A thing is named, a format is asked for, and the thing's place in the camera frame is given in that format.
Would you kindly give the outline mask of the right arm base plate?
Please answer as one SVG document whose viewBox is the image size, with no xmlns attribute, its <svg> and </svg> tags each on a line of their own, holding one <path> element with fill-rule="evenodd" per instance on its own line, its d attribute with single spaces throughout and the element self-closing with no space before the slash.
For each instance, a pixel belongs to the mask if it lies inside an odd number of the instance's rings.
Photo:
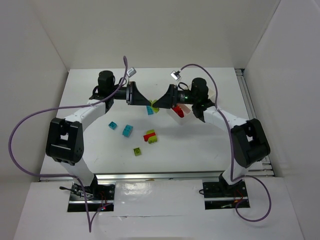
<svg viewBox="0 0 320 240">
<path fill-rule="evenodd" d="M 227 190 L 222 190 L 218 182 L 203 182 L 198 193 L 204 197 L 206 210 L 234 209 L 237 204 L 238 208 L 250 208 L 244 181 Z"/>
</svg>

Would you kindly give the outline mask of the long green lego brick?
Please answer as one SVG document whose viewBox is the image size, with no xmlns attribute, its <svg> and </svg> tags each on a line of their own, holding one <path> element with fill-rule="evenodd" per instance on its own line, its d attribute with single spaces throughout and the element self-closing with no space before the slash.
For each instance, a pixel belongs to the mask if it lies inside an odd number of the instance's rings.
<svg viewBox="0 0 320 240">
<path fill-rule="evenodd" d="M 155 99 L 155 100 L 150 100 L 150 108 L 152 109 L 152 111 L 155 113 L 155 114 L 157 114 L 158 112 L 159 112 L 159 108 L 158 107 L 154 107 L 153 106 L 153 104 L 156 102 L 157 100 Z"/>
</svg>

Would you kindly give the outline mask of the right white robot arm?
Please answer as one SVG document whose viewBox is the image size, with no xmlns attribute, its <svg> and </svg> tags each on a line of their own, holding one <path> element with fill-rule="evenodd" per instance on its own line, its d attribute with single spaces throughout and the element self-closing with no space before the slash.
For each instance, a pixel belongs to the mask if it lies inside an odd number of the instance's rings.
<svg viewBox="0 0 320 240">
<path fill-rule="evenodd" d="M 243 180 L 252 164 L 270 154 L 270 145 L 261 122 L 256 118 L 237 117 L 220 109 L 217 103 L 209 99 L 209 88 L 205 79 L 194 78 L 190 89 L 180 89 L 171 84 L 167 92 L 152 105 L 155 108 L 170 109 L 177 104 L 191 105 L 197 119 L 228 134 L 231 163 L 218 178 L 220 191 L 234 189 Z"/>
</svg>

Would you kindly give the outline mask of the curved teal lego brick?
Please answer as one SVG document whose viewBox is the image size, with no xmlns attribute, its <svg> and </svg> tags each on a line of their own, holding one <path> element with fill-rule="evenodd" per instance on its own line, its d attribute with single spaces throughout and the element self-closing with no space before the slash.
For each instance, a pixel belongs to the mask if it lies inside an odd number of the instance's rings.
<svg viewBox="0 0 320 240">
<path fill-rule="evenodd" d="M 133 126 L 127 124 L 122 131 L 122 135 L 129 138 L 132 131 L 133 131 Z"/>
</svg>

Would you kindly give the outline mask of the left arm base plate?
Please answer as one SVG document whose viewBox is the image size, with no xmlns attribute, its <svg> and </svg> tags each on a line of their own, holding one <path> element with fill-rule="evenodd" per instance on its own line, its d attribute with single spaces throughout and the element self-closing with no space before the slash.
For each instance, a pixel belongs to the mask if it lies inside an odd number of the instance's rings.
<svg viewBox="0 0 320 240">
<path fill-rule="evenodd" d="M 67 212 L 80 213 L 86 211 L 85 197 L 81 187 L 75 183 L 71 187 L 60 186 L 60 190 L 69 191 L 69 200 Z M 115 184 L 98 185 L 95 193 L 86 188 L 87 205 L 89 212 L 96 212 L 101 209 L 101 212 L 114 211 L 115 199 Z"/>
</svg>

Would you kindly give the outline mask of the small green lego brick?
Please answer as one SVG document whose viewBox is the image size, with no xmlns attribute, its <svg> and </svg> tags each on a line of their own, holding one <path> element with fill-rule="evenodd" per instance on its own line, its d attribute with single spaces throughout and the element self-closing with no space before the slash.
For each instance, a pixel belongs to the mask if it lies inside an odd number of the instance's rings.
<svg viewBox="0 0 320 240">
<path fill-rule="evenodd" d="M 133 149 L 133 153 L 134 153 L 134 155 L 135 155 L 136 157 L 137 157 L 137 156 L 140 156 L 140 155 L 142 154 L 141 149 L 140 149 L 139 147 L 134 148 L 134 149 Z"/>
</svg>

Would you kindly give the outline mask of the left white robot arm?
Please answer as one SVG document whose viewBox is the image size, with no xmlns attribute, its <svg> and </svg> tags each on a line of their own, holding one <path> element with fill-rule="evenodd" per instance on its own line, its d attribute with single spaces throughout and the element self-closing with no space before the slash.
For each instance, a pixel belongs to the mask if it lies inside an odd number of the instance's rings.
<svg viewBox="0 0 320 240">
<path fill-rule="evenodd" d="M 85 189 L 92 196 L 101 191 L 96 175 L 83 159 L 84 131 L 105 115 L 115 100 L 125 100 L 128 105 L 134 106 L 151 105 L 139 92 L 136 83 L 129 80 L 135 73 L 136 70 L 130 68 L 116 83 L 112 71 L 101 71 L 87 105 L 65 118 L 56 117 L 50 122 L 45 153 L 67 170 L 77 185 L 77 191 Z"/>
</svg>

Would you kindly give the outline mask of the long teal lego brick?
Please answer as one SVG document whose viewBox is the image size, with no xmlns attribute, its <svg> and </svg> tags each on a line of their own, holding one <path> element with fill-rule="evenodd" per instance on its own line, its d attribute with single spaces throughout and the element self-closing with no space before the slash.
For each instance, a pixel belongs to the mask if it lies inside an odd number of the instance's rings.
<svg viewBox="0 0 320 240">
<path fill-rule="evenodd" d="M 148 115 L 148 116 L 154 114 L 154 110 L 153 110 L 153 108 L 152 108 L 150 105 L 147 105 L 147 106 L 146 106 L 146 111 L 147 111 L 147 115 Z"/>
</svg>

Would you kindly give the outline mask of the long red lego brick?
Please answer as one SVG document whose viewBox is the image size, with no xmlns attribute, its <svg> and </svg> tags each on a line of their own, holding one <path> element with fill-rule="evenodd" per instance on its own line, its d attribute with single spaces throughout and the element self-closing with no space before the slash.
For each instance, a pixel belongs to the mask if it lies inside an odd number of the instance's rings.
<svg viewBox="0 0 320 240">
<path fill-rule="evenodd" d="M 172 108 L 172 110 L 180 117 L 180 118 L 183 118 L 185 115 L 184 115 L 184 112 L 183 110 L 181 109 L 180 106 L 175 106 Z"/>
</svg>

